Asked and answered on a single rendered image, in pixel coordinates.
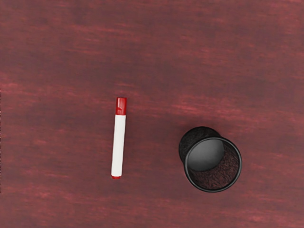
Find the white marker with red cap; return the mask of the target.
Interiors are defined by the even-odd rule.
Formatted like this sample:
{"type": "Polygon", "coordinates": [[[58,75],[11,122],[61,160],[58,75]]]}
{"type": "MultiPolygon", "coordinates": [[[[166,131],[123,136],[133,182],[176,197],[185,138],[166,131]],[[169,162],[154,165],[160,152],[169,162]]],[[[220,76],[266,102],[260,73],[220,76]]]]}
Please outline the white marker with red cap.
{"type": "Polygon", "coordinates": [[[127,98],[118,97],[116,99],[115,107],[114,141],[111,165],[111,177],[115,180],[121,178],[123,171],[126,108],[127,98]]]}

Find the black mesh pen holder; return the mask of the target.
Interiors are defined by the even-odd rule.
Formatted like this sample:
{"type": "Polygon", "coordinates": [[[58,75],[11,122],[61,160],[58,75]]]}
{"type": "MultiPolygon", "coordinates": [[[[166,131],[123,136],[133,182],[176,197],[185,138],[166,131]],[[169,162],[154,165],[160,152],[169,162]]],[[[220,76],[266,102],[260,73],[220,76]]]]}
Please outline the black mesh pen holder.
{"type": "Polygon", "coordinates": [[[237,146],[209,127],[187,131],[179,143],[179,156],[189,182],[204,192],[227,190],[241,174],[242,157],[237,146]]]}

